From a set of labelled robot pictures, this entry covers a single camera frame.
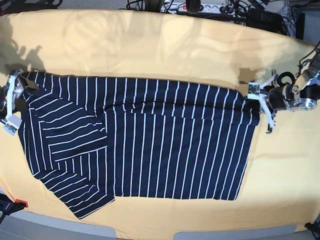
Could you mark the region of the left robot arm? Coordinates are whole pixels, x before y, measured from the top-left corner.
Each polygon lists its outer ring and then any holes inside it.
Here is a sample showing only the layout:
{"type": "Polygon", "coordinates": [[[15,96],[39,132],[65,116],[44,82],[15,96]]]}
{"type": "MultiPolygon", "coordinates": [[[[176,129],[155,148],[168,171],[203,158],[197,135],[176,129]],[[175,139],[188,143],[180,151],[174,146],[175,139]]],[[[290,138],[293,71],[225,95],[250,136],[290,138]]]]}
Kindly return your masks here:
{"type": "Polygon", "coordinates": [[[264,83],[250,82],[246,98],[258,101],[260,112],[266,115],[267,134],[276,126],[279,111],[311,111],[320,99],[320,49],[313,50],[311,58],[299,61],[298,72],[278,74],[272,71],[271,78],[264,83]]]}

